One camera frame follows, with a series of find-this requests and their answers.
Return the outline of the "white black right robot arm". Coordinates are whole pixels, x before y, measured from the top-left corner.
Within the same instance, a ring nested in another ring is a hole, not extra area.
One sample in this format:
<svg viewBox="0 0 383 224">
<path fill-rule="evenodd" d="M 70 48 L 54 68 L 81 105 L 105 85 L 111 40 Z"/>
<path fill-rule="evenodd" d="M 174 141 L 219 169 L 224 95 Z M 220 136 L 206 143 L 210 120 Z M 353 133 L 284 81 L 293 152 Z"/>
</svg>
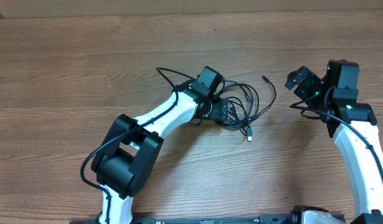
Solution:
<svg viewBox="0 0 383 224">
<path fill-rule="evenodd" d="M 356 62 L 330 60 L 324 77 L 300 67 L 285 87 L 300 98 L 291 108 L 313 112 L 340 151 L 354 196 L 353 223 L 383 223 L 383 152 L 372 107 L 357 102 L 358 78 Z"/>
</svg>

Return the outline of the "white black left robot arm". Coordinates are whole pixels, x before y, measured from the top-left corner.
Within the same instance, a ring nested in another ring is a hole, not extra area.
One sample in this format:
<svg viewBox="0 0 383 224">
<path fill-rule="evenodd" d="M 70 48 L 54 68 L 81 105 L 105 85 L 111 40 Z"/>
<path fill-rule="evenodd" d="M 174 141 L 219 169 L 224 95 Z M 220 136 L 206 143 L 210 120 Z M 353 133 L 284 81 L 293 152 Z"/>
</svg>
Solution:
<svg viewBox="0 0 383 224">
<path fill-rule="evenodd" d="M 216 92 L 224 83 L 206 66 L 197 78 L 173 85 L 171 96 L 149 113 L 114 120 L 101 146 L 86 158 L 97 175 L 94 187 L 103 192 L 96 223 L 131 223 L 133 198 L 150 177 L 164 138 L 177 127 L 192 119 L 225 121 L 228 102 Z"/>
</svg>

